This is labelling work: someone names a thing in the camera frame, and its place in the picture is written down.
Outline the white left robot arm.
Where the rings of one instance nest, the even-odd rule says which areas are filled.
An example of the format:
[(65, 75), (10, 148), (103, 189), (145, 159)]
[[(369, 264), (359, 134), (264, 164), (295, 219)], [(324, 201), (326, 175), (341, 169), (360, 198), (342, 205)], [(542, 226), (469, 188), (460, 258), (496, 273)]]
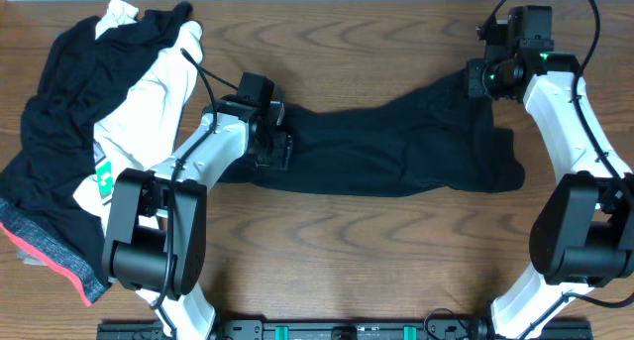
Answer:
[(216, 311), (198, 283), (205, 260), (207, 197), (242, 157), (286, 169), (292, 139), (280, 131), (280, 99), (229, 95), (208, 105), (195, 132), (149, 170), (117, 177), (102, 269), (150, 299), (167, 339), (208, 339)]

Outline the black t-shirt with logo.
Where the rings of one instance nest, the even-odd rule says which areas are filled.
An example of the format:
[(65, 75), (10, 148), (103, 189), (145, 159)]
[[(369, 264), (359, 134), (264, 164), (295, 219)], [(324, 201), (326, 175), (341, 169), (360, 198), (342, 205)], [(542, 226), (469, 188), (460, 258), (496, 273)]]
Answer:
[(317, 113), (291, 105), (280, 126), (293, 138), (287, 170), (250, 157), (224, 183), (300, 193), (401, 197), (450, 187), (498, 193), (522, 187), (514, 134), (493, 123), (489, 98), (469, 98), (459, 70), (382, 106)]

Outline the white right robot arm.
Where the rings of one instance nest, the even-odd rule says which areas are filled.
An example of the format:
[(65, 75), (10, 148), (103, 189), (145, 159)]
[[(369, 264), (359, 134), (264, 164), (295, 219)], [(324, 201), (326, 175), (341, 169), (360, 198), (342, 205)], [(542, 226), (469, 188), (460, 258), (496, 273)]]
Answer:
[(596, 288), (633, 274), (633, 170), (620, 159), (589, 104), (582, 66), (568, 54), (467, 64), (471, 97), (518, 100), (535, 121), (556, 188), (529, 236), (530, 263), (489, 306), (491, 339), (544, 339), (551, 320), (573, 300), (606, 308)]

